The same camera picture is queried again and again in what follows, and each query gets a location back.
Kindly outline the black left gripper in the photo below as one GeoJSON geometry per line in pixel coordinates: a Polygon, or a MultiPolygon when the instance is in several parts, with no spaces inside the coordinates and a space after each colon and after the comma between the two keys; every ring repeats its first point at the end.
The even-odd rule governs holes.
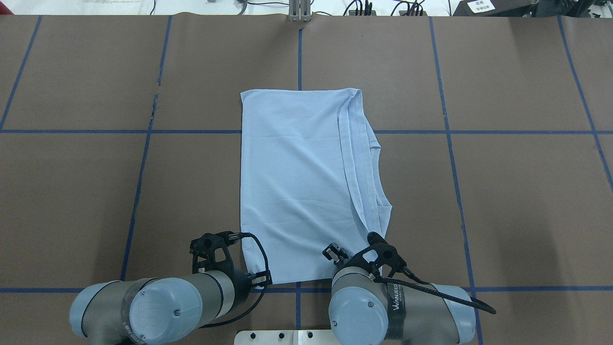
{"type": "Polygon", "coordinates": [[[234,300],[232,307],[239,307],[247,301],[252,288],[266,288],[273,284],[270,270],[256,273],[245,273],[235,268],[230,276],[234,288],[234,300]]]}

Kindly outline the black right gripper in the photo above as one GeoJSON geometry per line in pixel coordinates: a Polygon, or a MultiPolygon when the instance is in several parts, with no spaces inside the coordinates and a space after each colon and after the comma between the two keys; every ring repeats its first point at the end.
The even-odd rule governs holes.
{"type": "Polygon", "coordinates": [[[345,249],[337,243],[331,243],[322,251],[322,255],[334,264],[340,264],[340,277],[347,275],[364,276],[367,279],[372,279],[379,275],[379,268],[374,262],[368,262],[362,256],[350,258],[345,249]]]}

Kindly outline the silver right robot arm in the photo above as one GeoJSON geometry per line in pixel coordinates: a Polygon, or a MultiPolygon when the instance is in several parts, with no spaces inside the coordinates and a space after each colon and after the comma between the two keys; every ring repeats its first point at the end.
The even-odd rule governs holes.
{"type": "Polygon", "coordinates": [[[329,244],[323,256],[336,266],[328,307],[331,332],[342,345],[462,345],[477,334],[474,301],[456,286],[394,279],[412,276],[386,241],[350,256],[329,244]]]}

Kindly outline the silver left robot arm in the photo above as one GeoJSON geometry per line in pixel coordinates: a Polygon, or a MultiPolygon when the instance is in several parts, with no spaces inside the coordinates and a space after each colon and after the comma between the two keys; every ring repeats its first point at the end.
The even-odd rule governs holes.
{"type": "Polygon", "coordinates": [[[164,345],[199,328],[221,327],[252,312],[223,321],[254,288],[272,281],[267,271],[244,273],[200,270],[183,277],[112,280],[84,288],[74,299],[68,322],[91,345],[164,345]]]}

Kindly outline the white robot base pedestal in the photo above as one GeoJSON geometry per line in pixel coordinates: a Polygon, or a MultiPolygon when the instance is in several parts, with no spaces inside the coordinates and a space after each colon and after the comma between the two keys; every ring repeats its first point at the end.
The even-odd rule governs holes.
{"type": "Polygon", "coordinates": [[[235,345],[339,345],[331,330],[248,330],[235,336],[235,345]]]}

